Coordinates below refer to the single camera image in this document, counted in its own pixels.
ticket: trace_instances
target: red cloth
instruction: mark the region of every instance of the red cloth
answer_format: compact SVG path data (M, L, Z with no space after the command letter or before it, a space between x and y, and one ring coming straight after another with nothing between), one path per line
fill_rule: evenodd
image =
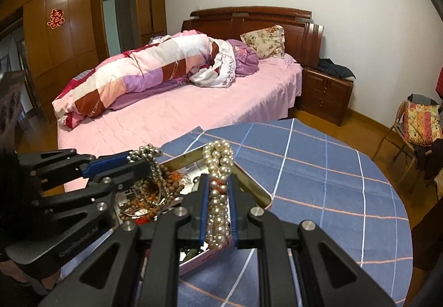
M437 80L436 92L441 99L443 99L443 67L440 71L439 79Z

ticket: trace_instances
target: silver bead necklace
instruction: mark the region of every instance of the silver bead necklace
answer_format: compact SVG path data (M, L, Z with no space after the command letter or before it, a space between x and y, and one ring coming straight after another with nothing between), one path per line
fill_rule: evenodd
M234 167L234 153L224 139L209 142L202 153L210 179L205 241L209 249L220 250L228 243L230 236L227 183Z
M151 143L145 146L140 146L138 150L133 150L129 152L129 155L126 157L126 160L129 163L134 163L141 159L147 159L151 164L151 179L159 188L159 197L157 202L154 203L155 206L164 205L170 200L173 199L173 193L170 192L167 188L166 181L162 176L162 171L160 170L159 163L157 162L157 157L162 155L162 151L156 147L154 147Z

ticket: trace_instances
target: table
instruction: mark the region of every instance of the table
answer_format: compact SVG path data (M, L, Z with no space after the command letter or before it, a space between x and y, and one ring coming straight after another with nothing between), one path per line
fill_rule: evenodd
M215 139L273 196L281 220L311 219L402 306L413 268L403 203L368 156L297 119L196 128L162 146L159 162ZM227 249L180 278L179 306L258 306L255 250Z

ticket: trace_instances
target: floral pillow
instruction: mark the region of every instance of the floral pillow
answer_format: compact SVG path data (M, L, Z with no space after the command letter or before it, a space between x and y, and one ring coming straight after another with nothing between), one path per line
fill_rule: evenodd
M431 145L442 138L439 124L439 106L425 106L406 101L405 138L417 145Z
M243 43L257 51L261 60L268 57L284 57L284 29L274 25L240 35Z

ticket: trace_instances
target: wooden headboard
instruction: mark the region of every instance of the wooden headboard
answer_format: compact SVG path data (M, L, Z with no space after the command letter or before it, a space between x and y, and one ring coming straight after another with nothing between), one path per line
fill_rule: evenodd
M282 7L223 7L193 11L182 31L196 29L222 40L279 24L284 28L285 52L302 66L317 68L323 26L311 22L312 12Z

